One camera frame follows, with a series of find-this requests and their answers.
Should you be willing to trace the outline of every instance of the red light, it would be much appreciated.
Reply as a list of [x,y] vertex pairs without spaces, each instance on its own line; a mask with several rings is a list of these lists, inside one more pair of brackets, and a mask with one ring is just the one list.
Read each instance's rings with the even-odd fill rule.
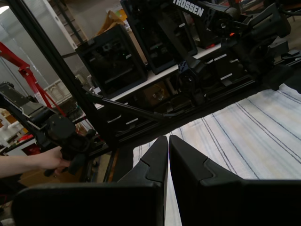
[[212,47],[214,47],[215,46],[215,44],[212,44],[212,45],[210,45],[210,46],[207,46],[205,49],[209,49],[209,48],[212,48]]

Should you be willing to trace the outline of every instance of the finger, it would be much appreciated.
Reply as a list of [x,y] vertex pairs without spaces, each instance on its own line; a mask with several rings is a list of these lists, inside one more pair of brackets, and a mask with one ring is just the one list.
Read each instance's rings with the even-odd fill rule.
[[61,159],[59,167],[69,167],[70,166],[70,161],[67,161],[65,159]]
[[63,169],[65,169],[65,167],[59,167],[59,168],[57,168],[57,169],[55,170],[55,174],[58,175],[58,176],[61,175]]

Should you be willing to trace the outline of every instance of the black enclosure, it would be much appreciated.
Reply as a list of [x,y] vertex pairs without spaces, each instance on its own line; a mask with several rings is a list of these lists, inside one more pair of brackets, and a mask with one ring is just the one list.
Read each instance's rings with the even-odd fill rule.
[[147,80],[142,59],[122,25],[85,42],[76,52],[107,98]]

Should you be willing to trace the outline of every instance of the wall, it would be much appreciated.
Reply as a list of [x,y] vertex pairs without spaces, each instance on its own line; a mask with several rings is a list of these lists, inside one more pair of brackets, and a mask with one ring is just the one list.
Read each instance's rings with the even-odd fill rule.
[[[72,46],[57,25],[57,22],[48,11],[45,3],[41,0],[25,0],[25,3],[37,18],[60,54],[64,55],[74,52]],[[0,15],[0,41],[18,57],[31,65],[31,70],[41,87],[45,88],[59,79],[10,9]],[[72,56],[65,61],[74,73],[83,74],[85,76],[88,75],[87,69],[78,56]],[[15,88],[21,93],[26,94],[25,92],[27,92],[32,95],[33,93],[25,79],[22,78],[17,70],[18,68],[11,63],[0,60],[0,81],[9,81],[13,83]],[[15,75],[19,82],[12,78],[11,73]]]
[[119,0],[72,0],[67,2],[67,7],[84,34],[93,38],[102,27],[106,18],[106,9]]

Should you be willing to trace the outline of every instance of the human arm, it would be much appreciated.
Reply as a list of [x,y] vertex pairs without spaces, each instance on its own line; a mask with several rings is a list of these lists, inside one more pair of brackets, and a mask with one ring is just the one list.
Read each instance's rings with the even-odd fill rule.
[[41,154],[30,156],[0,156],[0,178],[37,169],[62,169],[70,162],[62,158],[61,147],[55,147]]

